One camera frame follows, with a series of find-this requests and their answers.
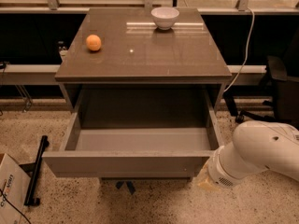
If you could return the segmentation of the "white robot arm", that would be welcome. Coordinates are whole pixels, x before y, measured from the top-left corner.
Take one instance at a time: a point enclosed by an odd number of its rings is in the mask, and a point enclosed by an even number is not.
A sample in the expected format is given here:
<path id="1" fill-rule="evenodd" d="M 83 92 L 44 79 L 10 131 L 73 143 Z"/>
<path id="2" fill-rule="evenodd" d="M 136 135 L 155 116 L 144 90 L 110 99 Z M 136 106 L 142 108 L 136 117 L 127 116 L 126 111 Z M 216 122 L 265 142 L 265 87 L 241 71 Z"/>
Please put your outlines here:
<path id="1" fill-rule="evenodd" d="M 247 176 L 270 170 L 299 180 L 299 132 L 286 123 L 246 121 L 232 142 L 218 147 L 204 164 L 198 186 L 233 188 Z"/>

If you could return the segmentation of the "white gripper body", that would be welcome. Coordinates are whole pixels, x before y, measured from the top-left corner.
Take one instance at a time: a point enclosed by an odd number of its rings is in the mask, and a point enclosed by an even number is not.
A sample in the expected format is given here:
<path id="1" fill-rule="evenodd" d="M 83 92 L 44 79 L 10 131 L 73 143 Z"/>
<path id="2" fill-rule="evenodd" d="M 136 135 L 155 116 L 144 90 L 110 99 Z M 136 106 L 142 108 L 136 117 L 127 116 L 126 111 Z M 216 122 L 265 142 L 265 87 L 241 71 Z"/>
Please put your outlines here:
<path id="1" fill-rule="evenodd" d="M 212 183 L 222 188 L 232 188 L 241 183 L 240 179 L 230 176 L 222 167 L 221 150 L 217 149 L 207 161 L 207 174 Z"/>

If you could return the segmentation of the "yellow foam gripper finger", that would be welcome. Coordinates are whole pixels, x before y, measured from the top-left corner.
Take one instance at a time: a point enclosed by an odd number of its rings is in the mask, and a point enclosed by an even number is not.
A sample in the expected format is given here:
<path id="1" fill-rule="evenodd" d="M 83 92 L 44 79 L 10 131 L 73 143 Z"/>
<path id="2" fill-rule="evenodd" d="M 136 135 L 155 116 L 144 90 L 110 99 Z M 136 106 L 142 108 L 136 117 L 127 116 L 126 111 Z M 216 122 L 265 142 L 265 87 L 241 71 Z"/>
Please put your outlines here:
<path id="1" fill-rule="evenodd" d="M 217 191 L 219 189 L 208 174 L 207 163 L 204 164 L 198 175 L 197 186 L 207 191 Z"/>

